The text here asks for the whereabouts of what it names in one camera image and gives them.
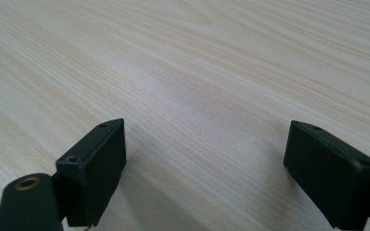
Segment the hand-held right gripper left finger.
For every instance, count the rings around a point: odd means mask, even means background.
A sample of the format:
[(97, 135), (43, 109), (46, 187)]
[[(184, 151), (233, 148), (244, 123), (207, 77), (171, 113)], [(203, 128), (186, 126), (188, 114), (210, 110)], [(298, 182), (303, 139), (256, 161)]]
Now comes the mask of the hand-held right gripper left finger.
[(96, 226), (126, 164), (124, 120), (100, 123), (56, 161), (55, 194), (70, 227)]

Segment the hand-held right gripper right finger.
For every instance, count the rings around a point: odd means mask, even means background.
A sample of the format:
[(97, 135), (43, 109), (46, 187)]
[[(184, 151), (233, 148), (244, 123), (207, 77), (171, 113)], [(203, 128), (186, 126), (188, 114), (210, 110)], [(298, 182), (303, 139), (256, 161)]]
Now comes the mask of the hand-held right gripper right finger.
[(293, 120), (283, 164), (331, 227), (365, 227), (370, 219), (369, 156), (320, 127)]

